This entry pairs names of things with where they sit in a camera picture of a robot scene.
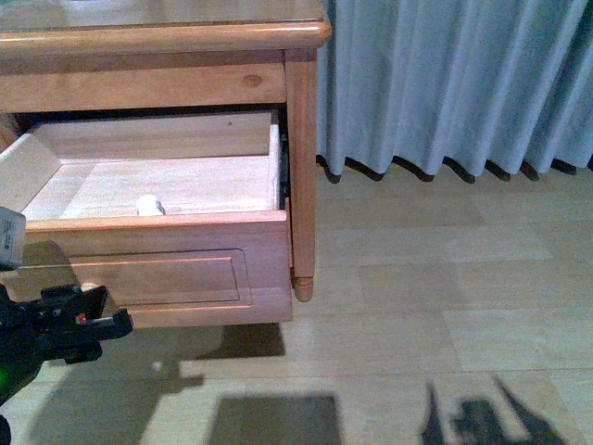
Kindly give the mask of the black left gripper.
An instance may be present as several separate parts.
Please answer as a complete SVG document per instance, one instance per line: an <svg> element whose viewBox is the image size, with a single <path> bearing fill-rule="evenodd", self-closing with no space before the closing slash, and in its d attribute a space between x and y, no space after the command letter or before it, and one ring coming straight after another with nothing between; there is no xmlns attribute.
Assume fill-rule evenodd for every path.
<svg viewBox="0 0 593 445"><path fill-rule="evenodd" d="M92 362L102 354L101 342L122 338L133 329L125 309L105 316L105 286L83 291L79 286L44 289L37 300L16 302L1 287L1 402L25 388L44 362Z"/></svg>

